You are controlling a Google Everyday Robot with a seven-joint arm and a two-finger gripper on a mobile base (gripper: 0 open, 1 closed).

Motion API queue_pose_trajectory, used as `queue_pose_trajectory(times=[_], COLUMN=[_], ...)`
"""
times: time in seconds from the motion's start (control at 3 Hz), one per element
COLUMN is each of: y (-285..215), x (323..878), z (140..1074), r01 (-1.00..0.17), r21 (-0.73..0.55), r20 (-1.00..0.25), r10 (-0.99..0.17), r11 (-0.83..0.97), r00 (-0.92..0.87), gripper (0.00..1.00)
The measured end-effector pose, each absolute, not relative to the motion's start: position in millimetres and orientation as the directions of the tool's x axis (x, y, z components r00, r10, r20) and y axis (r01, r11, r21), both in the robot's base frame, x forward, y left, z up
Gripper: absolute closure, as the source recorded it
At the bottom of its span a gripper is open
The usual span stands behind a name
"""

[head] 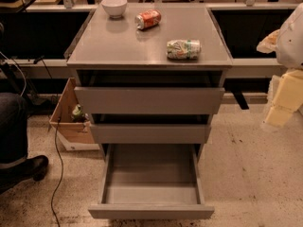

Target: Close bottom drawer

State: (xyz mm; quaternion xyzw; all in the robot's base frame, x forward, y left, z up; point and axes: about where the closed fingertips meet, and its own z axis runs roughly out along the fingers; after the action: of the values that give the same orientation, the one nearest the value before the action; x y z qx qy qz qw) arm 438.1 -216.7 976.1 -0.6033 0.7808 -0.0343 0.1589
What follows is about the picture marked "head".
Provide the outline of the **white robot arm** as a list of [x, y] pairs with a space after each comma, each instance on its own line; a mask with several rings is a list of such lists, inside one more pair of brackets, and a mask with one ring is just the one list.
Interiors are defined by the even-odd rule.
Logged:
[[299, 4], [280, 29], [257, 46], [261, 53], [276, 52], [276, 60], [287, 72], [275, 79], [276, 93], [263, 120], [267, 129], [282, 128], [303, 105], [303, 4]]

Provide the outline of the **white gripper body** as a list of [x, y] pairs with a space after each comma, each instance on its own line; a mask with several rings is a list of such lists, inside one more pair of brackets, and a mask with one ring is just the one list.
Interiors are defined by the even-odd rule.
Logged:
[[272, 105], [286, 112], [295, 112], [303, 104], [303, 71], [288, 70], [279, 80]]

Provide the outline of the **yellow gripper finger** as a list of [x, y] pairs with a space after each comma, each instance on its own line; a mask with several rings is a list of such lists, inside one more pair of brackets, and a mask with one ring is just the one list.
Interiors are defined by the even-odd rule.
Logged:
[[293, 116], [294, 111], [281, 106], [271, 106], [264, 122], [273, 127], [281, 128]]

